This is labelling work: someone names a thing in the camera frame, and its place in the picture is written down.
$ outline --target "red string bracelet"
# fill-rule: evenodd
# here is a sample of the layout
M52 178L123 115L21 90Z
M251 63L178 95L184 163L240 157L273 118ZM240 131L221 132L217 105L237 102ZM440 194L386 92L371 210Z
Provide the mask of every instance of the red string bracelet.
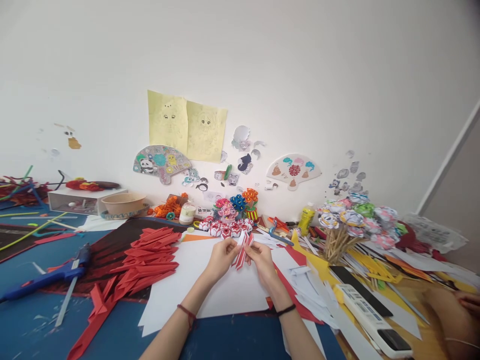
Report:
M192 325L194 324L194 321L197 320L197 317L193 314L193 312L187 310L181 304L178 304L176 307L179 308L185 314L188 315L188 331L191 332L192 331Z

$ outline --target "yellow paper drawing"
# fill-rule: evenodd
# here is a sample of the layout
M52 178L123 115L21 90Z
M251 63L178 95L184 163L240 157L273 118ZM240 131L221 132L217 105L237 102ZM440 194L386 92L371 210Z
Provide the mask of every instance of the yellow paper drawing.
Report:
M187 100L148 90L150 145L167 145L188 152Z
M227 109L187 101L188 151L190 160L220 163Z

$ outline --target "table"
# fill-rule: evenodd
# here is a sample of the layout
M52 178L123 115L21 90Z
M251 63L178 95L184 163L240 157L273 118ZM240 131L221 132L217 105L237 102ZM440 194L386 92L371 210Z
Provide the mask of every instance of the table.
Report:
M2 214L24 213L21 208L0 210ZM80 226L85 221L67 219L65 224ZM0 218L2 224L26 225L43 224L46 220L11 220ZM39 275L33 265L42 269L57 266L75 256L85 243L93 244L108 231L84 233L59 241L38 245L3 263L0 263L0 292L8 287L26 282ZM414 349L416 360L447 359L442 342L439 322L431 309L421 303L421 292L426 286L422 281L403 280L397 288L419 309L432 324L421 329L423 341L417 340L395 323L390 322ZM63 324L54 329L55 315L58 314L63 295L37 292L22 299L0 304L0 359L65 359L70 349L87 327L87 318L93 309L90 298L73 297L68 306ZM120 301L97 333L82 359L138 359L155 334L142 338L138 321L145 304ZM332 332L325 326L317 326L322 342L333 341ZM341 335L338 342L349 359L356 359ZM282 330L277 318L258 313L255 315L227 315L200 319L190 333L183 348L181 359L276 359L288 360L282 341Z

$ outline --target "white remote control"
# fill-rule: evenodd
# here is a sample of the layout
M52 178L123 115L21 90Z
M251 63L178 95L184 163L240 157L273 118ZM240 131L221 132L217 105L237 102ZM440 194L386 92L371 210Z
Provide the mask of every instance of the white remote control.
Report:
M390 359L413 355L410 345L386 322L378 312L349 284L336 285L343 292L343 301L368 335Z

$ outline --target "hand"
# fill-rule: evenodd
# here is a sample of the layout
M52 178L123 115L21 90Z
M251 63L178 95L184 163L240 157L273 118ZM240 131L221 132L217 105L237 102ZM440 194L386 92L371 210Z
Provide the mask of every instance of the hand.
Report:
M206 266L203 273L207 275L207 278L215 281L220 280L230 269L235 257L240 252L240 245L231 237L227 237L225 240L217 242L213 246L211 251L210 261Z
M476 318L480 318L480 295L463 291L457 291L454 295L460 305Z
M260 283L271 293L272 283L280 281L280 279L275 270L270 248L256 241L254 241L251 246L244 244L243 248L246 253L245 261L248 265L252 264L252 260L255 262Z
M423 293L425 300L436 312L448 312L458 307L454 293L445 288L432 287Z

